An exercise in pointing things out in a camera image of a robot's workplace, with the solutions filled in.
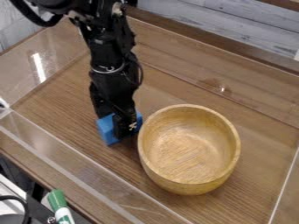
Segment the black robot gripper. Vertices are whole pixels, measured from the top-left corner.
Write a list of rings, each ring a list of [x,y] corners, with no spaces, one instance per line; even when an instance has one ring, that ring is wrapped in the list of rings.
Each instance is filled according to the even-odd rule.
[[[122,139],[138,130],[138,113],[134,94],[142,85],[143,69],[138,62],[121,67],[94,66],[88,87],[92,106],[99,118],[112,115],[114,133]]]

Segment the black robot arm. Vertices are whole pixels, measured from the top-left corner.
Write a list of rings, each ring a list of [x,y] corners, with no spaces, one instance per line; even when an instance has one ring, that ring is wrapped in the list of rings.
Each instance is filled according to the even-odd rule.
[[[99,118],[112,117],[115,138],[138,127],[135,91],[145,71],[133,52],[137,35],[123,0],[10,0],[24,17],[43,27],[68,18],[90,50],[90,98]]]

